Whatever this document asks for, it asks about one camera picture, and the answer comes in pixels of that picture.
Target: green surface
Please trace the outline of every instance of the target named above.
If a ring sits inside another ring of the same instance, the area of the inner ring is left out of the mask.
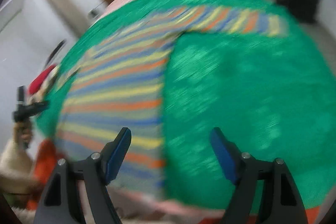
[[[87,49],[153,10],[177,5],[259,9],[288,20],[288,36],[184,34],[166,71],[163,134],[167,197],[225,208],[233,187],[209,145],[219,126],[242,151],[285,159],[306,208],[319,205],[336,178],[335,79],[314,43],[284,9],[264,0],[135,0],[93,25],[62,61],[70,69]],[[47,99],[37,119],[53,136],[73,78]]]

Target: metal screw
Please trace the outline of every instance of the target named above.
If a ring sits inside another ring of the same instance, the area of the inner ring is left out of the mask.
[[[243,152],[241,154],[241,156],[244,158],[244,159],[249,159],[251,157],[251,154],[249,152]]]
[[[65,159],[59,159],[57,163],[58,165],[63,165],[65,164]]]
[[[93,160],[99,159],[99,157],[100,157],[100,153],[99,153],[99,152],[95,152],[95,153],[93,153],[93,154],[91,155],[91,158],[92,158]]]
[[[281,158],[277,158],[276,160],[275,160],[278,164],[283,164],[285,161],[283,160],[283,159],[281,159]]]

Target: gray floor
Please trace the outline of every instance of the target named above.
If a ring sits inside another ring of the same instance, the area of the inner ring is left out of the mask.
[[[336,76],[336,40],[319,24],[300,24],[303,30],[316,42],[324,59]]]

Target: silver bolt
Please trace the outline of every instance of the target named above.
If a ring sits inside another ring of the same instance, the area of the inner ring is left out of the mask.
[[[249,152],[243,152],[241,154],[241,156],[244,158],[244,159],[249,159],[251,157],[251,154]]]
[[[92,158],[93,160],[99,159],[99,157],[100,157],[100,153],[99,153],[99,152],[95,152],[95,153],[93,153],[93,154],[91,155],[91,158]]]
[[[281,159],[281,158],[277,158],[276,160],[275,160],[278,164],[283,164],[285,161],[283,160],[283,159]]]
[[[57,163],[58,165],[63,165],[65,164],[65,159],[59,159]]]

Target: blue gripper pad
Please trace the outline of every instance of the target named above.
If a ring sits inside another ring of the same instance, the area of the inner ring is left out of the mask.
[[[240,150],[234,143],[225,138],[218,127],[210,132],[210,143],[225,178],[236,185],[240,179],[237,172],[240,164]]]
[[[123,127],[115,140],[107,143],[101,151],[101,169],[105,177],[105,185],[108,185],[117,177],[127,150],[131,145],[131,140],[131,131],[127,127]]]

